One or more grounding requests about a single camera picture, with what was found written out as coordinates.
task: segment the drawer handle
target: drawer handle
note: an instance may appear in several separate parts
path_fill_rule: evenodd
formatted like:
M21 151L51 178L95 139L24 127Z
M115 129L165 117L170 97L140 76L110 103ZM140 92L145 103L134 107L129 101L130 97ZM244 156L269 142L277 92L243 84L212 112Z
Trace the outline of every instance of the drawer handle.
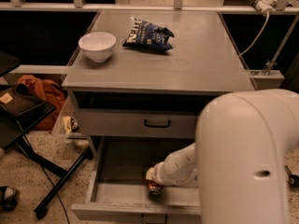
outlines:
M149 128L169 128L171 124L171 120L168 120L166 124L150 124L150 121L144 119L144 125Z
M144 220L144 215L141 215L141 223L142 223L142 224L160 224L160 223L158 223L158 222L156 222L156 223L146 222L146 221ZM162 224L167 224L167 216L165 216L165 218L164 218L164 223L162 223Z

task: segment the robotic hand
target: robotic hand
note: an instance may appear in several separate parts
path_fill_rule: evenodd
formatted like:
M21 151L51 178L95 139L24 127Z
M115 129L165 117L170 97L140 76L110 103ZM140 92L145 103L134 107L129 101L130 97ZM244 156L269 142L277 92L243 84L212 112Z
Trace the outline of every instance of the robotic hand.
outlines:
M194 184L198 170L202 224L290 223L284 156L299 145L297 93L220 96L202 111L195 141L158 163L152 177L161 185Z

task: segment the white bowl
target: white bowl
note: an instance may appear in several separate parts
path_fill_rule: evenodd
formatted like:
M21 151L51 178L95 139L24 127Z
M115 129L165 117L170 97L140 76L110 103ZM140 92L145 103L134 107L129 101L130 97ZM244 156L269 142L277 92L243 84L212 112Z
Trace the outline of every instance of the white bowl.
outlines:
M114 35L98 32L83 36L78 45L86 57L96 63L103 63L112 55L115 43Z

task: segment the red bag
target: red bag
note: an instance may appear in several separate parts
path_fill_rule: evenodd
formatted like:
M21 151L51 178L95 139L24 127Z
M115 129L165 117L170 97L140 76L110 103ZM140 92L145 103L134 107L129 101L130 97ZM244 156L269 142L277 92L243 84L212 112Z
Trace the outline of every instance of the red bag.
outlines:
M33 75L24 75L17 82L26 85L31 94L56 106L48 117L36 125L37 130L52 130L66 99L62 86L52 79L41 79Z

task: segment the black chip bag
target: black chip bag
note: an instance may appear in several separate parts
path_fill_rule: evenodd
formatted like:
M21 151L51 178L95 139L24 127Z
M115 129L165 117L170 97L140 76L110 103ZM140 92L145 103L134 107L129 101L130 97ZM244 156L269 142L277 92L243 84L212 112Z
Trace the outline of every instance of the black chip bag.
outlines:
M143 47L160 52L172 49L169 37L175 37L167 28L133 18L135 23L129 37L122 44L124 47Z

